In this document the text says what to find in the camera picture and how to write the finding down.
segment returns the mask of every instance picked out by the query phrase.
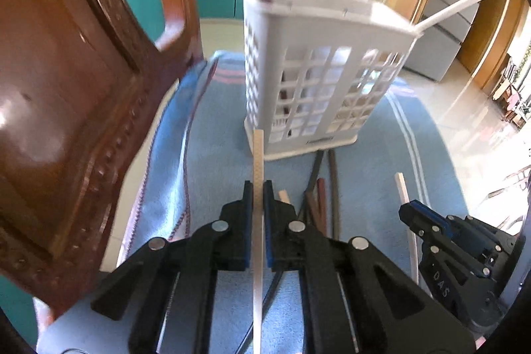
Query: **chair backrest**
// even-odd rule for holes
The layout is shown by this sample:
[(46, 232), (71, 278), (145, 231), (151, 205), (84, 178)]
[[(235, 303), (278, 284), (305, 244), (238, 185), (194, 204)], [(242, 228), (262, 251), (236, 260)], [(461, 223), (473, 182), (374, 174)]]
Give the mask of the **chair backrest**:
[(60, 315), (90, 289), (165, 92), (202, 59), (195, 0), (151, 43), (124, 0), (0, 0), (0, 268)]

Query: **pink stripe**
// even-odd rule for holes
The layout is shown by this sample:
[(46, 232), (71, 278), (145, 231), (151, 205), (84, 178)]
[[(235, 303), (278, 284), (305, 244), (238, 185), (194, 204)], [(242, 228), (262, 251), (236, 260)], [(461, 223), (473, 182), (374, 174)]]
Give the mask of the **pink stripe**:
[(220, 68), (220, 69), (216, 70), (216, 75), (244, 77), (245, 76), (245, 71), (235, 70), (235, 69), (221, 69)]
[[(153, 151), (153, 143), (155, 142), (155, 138), (156, 138), (157, 133), (159, 131), (160, 125), (162, 123), (162, 120), (164, 119), (164, 114), (166, 113), (166, 110), (168, 110), (170, 102), (171, 102), (171, 98), (173, 98), (173, 96), (175, 95), (175, 92), (177, 92), (177, 90), (173, 92), (172, 96), (170, 97), (170, 100), (168, 101), (168, 103), (164, 107), (164, 110), (163, 110), (163, 112), (162, 112), (162, 114), (161, 114), (161, 116), (159, 118), (159, 122), (157, 124), (157, 128), (155, 130), (155, 135), (153, 136), (153, 139), (151, 140), (151, 143), (149, 144), (148, 163), (147, 163), (147, 166), (146, 166), (145, 171), (144, 171), (144, 177), (142, 179), (142, 185), (140, 186), (140, 190), (137, 193), (137, 197), (136, 197), (135, 203), (134, 203), (134, 208), (133, 208), (133, 210), (131, 212), (131, 216), (134, 215), (133, 226), (130, 229), (130, 234), (128, 235), (129, 236), (128, 243), (124, 247), (124, 259), (127, 258), (129, 256), (129, 253), (131, 252), (131, 246), (132, 246), (132, 244), (134, 242), (134, 239), (136, 237), (136, 229), (137, 229), (137, 226), (138, 226), (138, 221), (140, 219), (140, 215), (141, 215), (141, 213), (143, 211), (143, 208), (144, 208), (145, 186), (148, 183), (148, 177), (149, 177), (149, 174), (150, 174), (150, 171), (151, 171), (151, 153)], [(124, 235), (124, 240), (123, 240), (122, 243), (126, 242), (125, 238), (127, 236), (127, 231), (129, 231), (129, 223), (131, 222), (131, 216), (129, 216), (129, 220), (127, 222), (126, 234)]]
[(173, 242), (174, 237), (177, 234), (177, 230), (181, 226), (181, 223), (183, 222), (184, 218), (187, 219), (187, 226), (185, 228), (184, 236), (188, 237), (190, 235), (190, 225), (191, 225), (192, 215), (191, 215), (191, 212), (190, 212), (190, 195), (189, 195), (189, 192), (188, 192), (188, 169), (187, 169), (188, 144), (190, 142), (190, 132), (192, 130), (192, 122), (194, 120), (195, 113), (197, 111), (197, 106), (201, 102), (201, 99), (203, 98), (203, 96), (204, 96), (204, 94), (206, 92), (206, 88), (208, 88), (208, 85), (210, 84), (211, 80), (214, 77), (214, 74), (216, 73), (216, 70), (217, 70), (217, 67), (218, 67), (218, 61), (219, 61), (219, 59), (216, 59), (214, 61), (215, 63), (212, 66), (211, 70), (209, 71), (208, 77), (206, 79), (206, 83), (205, 83), (203, 89), (201, 90), (201, 94), (197, 97), (197, 100), (196, 100), (195, 105), (193, 107), (192, 113), (190, 115), (190, 120), (188, 121), (187, 135), (186, 135), (186, 144), (184, 146), (184, 155), (183, 155), (183, 164), (184, 164), (183, 165), (184, 196), (185, 196), (187, 204), (186, 204), (184, 213), (181, 215), (181, 217), (177, 221), (177, 224), (175, 225), (175, 227), (173, 228), (171, 234), (169, 235), (169, 239), (168, 240), (170, 242)]
[[(212, 77), (213, 77), (213, 74), (215, 74), (216, 72), (216, 68), (218, 66), (218, 63), (217, 61), (215, 62), (215, 64), (212, 66), (211, 70), (209, 71), (209, 76), (208, 78), (206, 79), (206, 83), (204, 85), (204, 88), (202, 90), (202, 93), (201, 95), (198, 97), (198, 100), (192, 110), (192, 113), (190, 115), (190, 123), (193, 119), (193, 115), (195, 114), (195, 110), (197, 109), (197, 105), (199, 103), (199, 100), (201, 99), (201, 97), (203, 97), (205, 91), (206, 91), (206, 88), (208, 87), (208, 84), (210, 83)], [(142, 180), (142, 185), (140, 187), (140, 191), (139, 191), (139, 194), (138, 194), (138, 197), (137, 197), (137, 200), (135, 201), (138, 201), (137, 203), (137, 206), (134, 208), (133, 212), (134, 213), (134, 220), (133, 220), (133, 226), (131, 228), (131, 232), (130, 232), (130, 235), (129, 235), (129, 240), (128, 240), (128, 243), (127, 245), (125, 246), (125, 253), (124, 253), (124, 258), (127, 257), (131, 251), (131, 245), (132, 243), (134, 242), (134, 238), (135, 238), (135, 235), (136, 235), (136, 229), (137, 229), (137, 225), (138, 225), (138, 221), (140, 219), (140, 214), (142, 213), (142, 210), (143, 210), (143, 205), (144, 205), (144, 194), (145, 194), (145, 186), (147, 184), (147, 181), (148, 181), (148, 176), (149, 176), (149, 172), (150, 172), (150, 162), (151, 162), (151, 153), (152, 153), (152, 150), (153, 150), (153, 142), (155, 141), (155, 137), (157, 136), (157, 132), (158, 132), (158, 129), (160, 127), (160, 124), (162, 122), (162, 119), (164, 118), (164, 114), (166, 113), (166, 110), (168, 109), (170, 105), (170, 101), (168, 101), (168, 104), (166, 104), (166, 106), (164, 107), (164, 111), (162, 113), (162, 115), (160, 116), (160, 119), (159, 119), (159, 123), (157, 125), (157, 129), (156, 129), (156, 132), (155, 132), (155, 136), (153, 137), (153, 140), (151, 141), (150, 145), (149, 145), (149, 151), (148, 151), (148, 165), (146, 167), (146, 170), (144, 172), (144, 178)], [(190, 129), (188, 129), (187, 131), (187, 140), (190, 136)], [(186, 154), (187, 154), (187, 148), (188, 146), (185, 147), (185, 160), (186, 160)], [(175, 225), (175, 227), (173, 228), (172, 230), (172, 233), (169, 235), (169, 238), (168, 240), (170, 242), (172, 242), (174, 239), (173, 237), (175, 236), (176, 234), (176, 231), (179, 229), (179, 227), (181, 226), (181, 223), (182, 221), (184, 220), (185, 216), (188, 216), (188, 219), (189, 219), (189, 216), (190, 216), (190, 200), (189, 200), (189, 197), (188, 197), (188, 183), (187, 183), (187, 172), (186, 172), (186, 165), (184, 166), (184, 181), (185, 181), (185, 196), (186, 196), (186, 200), (187, 200), (187, 206), (185, 208), (185, 211), (183, 212), (183, 214), (181, 215), (181, 217), (179, 218), (179, 220), (177, 221), (177, 224)], [(186, 231), (186, 236), (189, 236), (190, 234), (190, 221), (188, 220), (187, 221), (187, 231)]]
[(224, 84), (237, 84), (237, 85), (245, 84), (245, 79), (242, 79), (242, 78), (226, 78), (226, 77), (214, 76), (213, 80), (215, 80), (216, 82), (224, 83)]

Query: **rug stripe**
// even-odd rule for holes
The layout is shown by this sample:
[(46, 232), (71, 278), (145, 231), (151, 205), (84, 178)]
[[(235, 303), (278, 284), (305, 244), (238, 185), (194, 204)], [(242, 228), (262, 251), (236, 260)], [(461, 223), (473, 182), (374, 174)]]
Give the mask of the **rug stripe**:
[(418, 198), (419, 198), (419, 200), (421, 202), (424, 202), (423, 190), (422, 190), (422, 187), (420, 186), (420, 179), (419, 179), (419, 174), (418, 174), (418, 166), (417, 166), (417, 159), (416, 159), (416, 156), (415, 156), (415, 152), (413, 151), (413, 147), (411, 145), (410, 137), (407, 134), (406, 127), (404, 126), (402, 118), (400, 117), (400, 114), (398, 113), (398, 109), (397, 109), (397, 107), (395, 105), (395, 102), (391, 98), (391, 93), (392, 92), (387, 92), (386, 93), (386, 99), (389, 102), (389, 105), (391, 106), (393, 114), (395, 115), (395, 119), (397, 121), (397, 124), (398, 124), (400, 130), (402, 131), (402, 134), (404, 135), (404, 141), (406, 142), (407, 151), (410, 154), (411, 165), (413, 167), (413, 175), (415, 177), (415, 184), (417, 185)]
[(229, 76), (229, 77), (245, 77), (245, 71), (239, 69), (218, 69), (216, 71), (217, 75), (220, 76)]
[(223, 83), (223, 84), (237, 84), (237, 85), (245, 84), (245, 79), (243, 77), (228, 78), (228, 77), (215, 75), (213, 80), (216, 82)]
[(418, 151), (417, 139), (415, 138), (415, 134), (413, 133), (413, 129), (411, 128), (411, 125), (410, 125), (410, 123), (407, 120), (406, 114), (404, 113), (404, 110), (403, 110), (402, 105), (400, 104), (398, 98), (396, 97), (396, 95), (393, 92), (391, 92), (390, 96), (391, 96), (392, 99), (394, 99), (394, 101), (396, 103), (396, 106), (397, 106), (397, 109), (398, 109), (398, 113), (401, 115), (401, 117), (403, 119), (403, 122), (404, 122), (404, 125), (406, 127), (406, 130), (410, 134), (411, 142), (412, 142), (412, 145), (413, 145), (413, 151), (415, 152), (415, 156), (416, 156), (417, 164), (418, 164), (420, 185), (422, 186), (422, 189), (424, 191), (425, 204), (426, 204), (426, 206), (431, 207), (431, 203), (429, 201), (428, 189), (426, 187), (426, 179), (424, 177), (424, 169), (422, 168), (422, 161), (420, 159), (420, 152)]

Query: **tiled floor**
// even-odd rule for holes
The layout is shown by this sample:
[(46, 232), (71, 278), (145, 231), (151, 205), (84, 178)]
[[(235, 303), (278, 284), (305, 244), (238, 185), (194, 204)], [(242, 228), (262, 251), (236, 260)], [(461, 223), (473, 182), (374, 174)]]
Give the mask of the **tiled floor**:
[[(205, 56), (212, 56), (216, 50), (242, 52), (243, 24), (227, 20), (203, 21), (201, 38)], [(400, 76), (415, 90), (437, 124), (471, 215), (497, 226), (509, 214), (514, 218), (523, 214), (527, 209), (524, 193), (512, 191), (489, 200), (485, 197), (500, 188), (506, 176), (531, 164), (531, 129), (517, 133), (512, 125), (501, 121), (494, 103), (471, 83), (469, 73), (458, 61), (452, 64), (440, 83), (406, 70)], [(151, 131), (126, 175), (102, 265), (106, 271), (116, 266), (129, 211), (147, 164), (149, 143), (171, 91), (161, 103)]]

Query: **white stripe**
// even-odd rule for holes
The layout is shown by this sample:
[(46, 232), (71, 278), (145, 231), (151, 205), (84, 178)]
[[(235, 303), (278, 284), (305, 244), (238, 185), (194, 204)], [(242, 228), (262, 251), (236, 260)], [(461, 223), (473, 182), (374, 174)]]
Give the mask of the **white stripe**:
[(415, 177), (415, 183), (417, 185), (417, 193), (418, 193), (418, 199), (421, 202), (424, 202), (424, 197), (422, 195), (422, 187), (420, 186), (420, 179), (418, 177), (418, 169), (417, 169), (417, 163), (415, 158), (415, 153), (413, 152), (413, 147), (411, 145), (410, 137), (407, 135), (404, 123), (402, 122), (402, 118), (400, 117), (400, 114), (398, 113), (398, 110), (395, 106), (395, 102), (389, 95), (391, 91), (386, 92), (386, 98), (389, 101), (389, 105), (391, 106), (393, 113), (395, 114), (395, 118), (397, 121), (398, 126), (400, 127), (400, 130), (402, 131), (402, 134), (404, 135), (404, 141), (406, 142), (407, 150), (410, 153), (410, 159), (411, 159), (411, 165), (413, 167), (413, 175)]
[(406, 130), (410, 133), (411, 142), (413, 144), (413, 151), (415, 152), (415, 156), (416, 156), (417, 164), (418, 164), (418, 172), (419, 172), (419, 177), (420, 177), (420, 184), (421, 184), (422, 189), (424, 191), (424, 199), (426, 200), (424, 204), (426, 206), (428, 206), (428, 207), (431, 207), (431, 203), (429, 202), (429, 196), (428, 196), (428, 188), (426, 187), (426, 179), (424, 177), (424, 170), (422, 169), (422, 161), (420, 160), (420, 152), (418, 151), (417, 140), (415, 138), (415, 134), (413, 133), (413, 129), (411, 128), (410, 123), (408, 122), (408, 120), (406, 118), (406, 114), (404, 113), (404, 110), (402, 108), (402, 105), (400, 105), (400, 102), (398, 101), (398, 98), (396, 97), (396, 95), (393, 92), (390, 92), (390, 94), (391, 94), (390, 95), (391, 98), (394, 100), (394, 102), (396, 104), (398, 112), (402, 116), (402, 120), (404, 122)]

